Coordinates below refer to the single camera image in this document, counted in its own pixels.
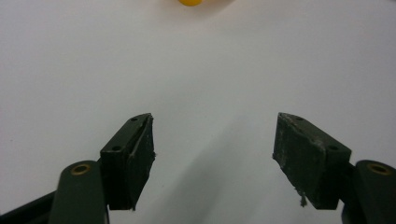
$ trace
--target screw hole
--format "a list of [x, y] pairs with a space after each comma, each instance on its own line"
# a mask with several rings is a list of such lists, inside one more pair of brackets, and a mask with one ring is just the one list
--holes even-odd
[[111, 148], [111, 150], [113, 150], [113, 151], [120, 151], [120, 150], [121, 150], [121, 147], [113, 147], [113, 148]]
[[84, 175], [85, 173], [89, 172], [91, 166], [89, 164], [80, 164], [72, 169], [72, 175]]
[[367, 165], [368, 168], [379, 175], [391, 175], [391, 171], [390, 169], [388, 169], [387, 167], [380, 165], [380, 164], [375, 164], [375, 163], [370, 163]]
[[339, 148], [336, 147], [336, 146], [329, 146], [329, 149], [336, 151], [336, 150], [338, 150]]

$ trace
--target white background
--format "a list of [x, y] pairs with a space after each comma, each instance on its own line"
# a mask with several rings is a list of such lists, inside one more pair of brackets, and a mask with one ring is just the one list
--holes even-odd
[[157, 160], [112, 224], [341, 223], [271, 159], [277, 112], [396, 166], [395, 71], [392, 0], [4, 0], [0, 211], [150, 112]]

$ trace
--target yellow object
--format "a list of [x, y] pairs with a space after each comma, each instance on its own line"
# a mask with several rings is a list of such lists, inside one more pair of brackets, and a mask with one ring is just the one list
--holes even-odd
[[195, 7], [202, 3], [202, 0], [178, 0], [181, 4], [188, 7]]

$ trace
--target white surface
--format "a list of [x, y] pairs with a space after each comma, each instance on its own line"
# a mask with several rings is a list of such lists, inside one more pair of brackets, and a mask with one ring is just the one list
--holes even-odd
[[279, 111], [396, 166], [396, 2], [2, 1], [0, 211], [151, 112], [158, 153], [111, 223], [341, 223], [271, 159]]

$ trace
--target yellow ball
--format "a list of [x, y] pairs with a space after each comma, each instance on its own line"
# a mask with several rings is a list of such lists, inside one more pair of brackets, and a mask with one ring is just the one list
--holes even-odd
[[188, 7], [195, 7], [202, 3], [202, 0], [178, 0], [181, 4]]

